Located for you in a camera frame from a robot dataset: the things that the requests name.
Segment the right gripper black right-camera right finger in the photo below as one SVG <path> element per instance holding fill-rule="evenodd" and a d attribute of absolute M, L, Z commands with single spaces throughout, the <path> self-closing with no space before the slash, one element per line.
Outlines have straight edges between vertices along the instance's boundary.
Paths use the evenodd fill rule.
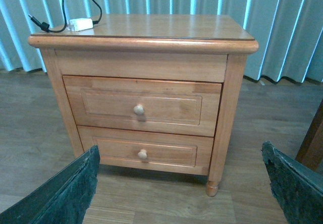
<path fill-rule="evenodd" d="M 322 176 L 279 151 L 262 144 L 272 195 L 288 223 L 322 223 Z"/>

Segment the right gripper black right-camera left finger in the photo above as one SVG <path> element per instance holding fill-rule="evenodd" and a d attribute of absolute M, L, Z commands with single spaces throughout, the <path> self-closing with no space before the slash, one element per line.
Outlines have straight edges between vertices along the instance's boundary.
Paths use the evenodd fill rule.
<path fill-rule="evenodd" d="M 82 223 L 97 187 L 94 145 L 31 194 L 1 213 L 1 223 Z"/>

